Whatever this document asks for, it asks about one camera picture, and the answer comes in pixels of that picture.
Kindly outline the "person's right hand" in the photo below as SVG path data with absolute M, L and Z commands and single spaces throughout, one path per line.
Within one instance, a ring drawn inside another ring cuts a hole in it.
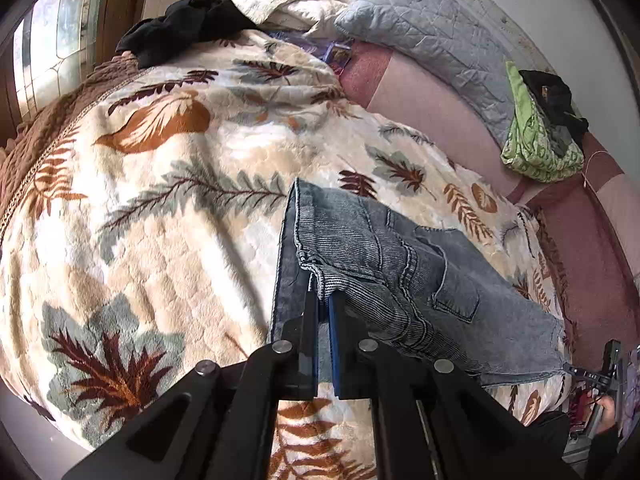
M 616 426 L 616 405 L 612 396 L 599 396 L 596 405 L 602 408 L 597 434 L 604 434 Z

